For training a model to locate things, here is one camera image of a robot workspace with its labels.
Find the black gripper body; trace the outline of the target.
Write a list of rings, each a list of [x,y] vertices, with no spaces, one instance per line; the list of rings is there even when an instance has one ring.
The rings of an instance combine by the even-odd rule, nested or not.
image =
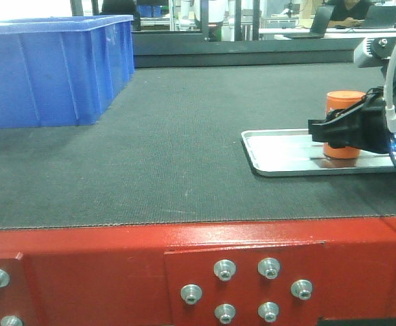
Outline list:
[[[388,153],[390,132],[379,94],[368,94],[348,109],[335,110],[324,120],[309,120],[312,140],[332,147],[354,147],[372,153]]]

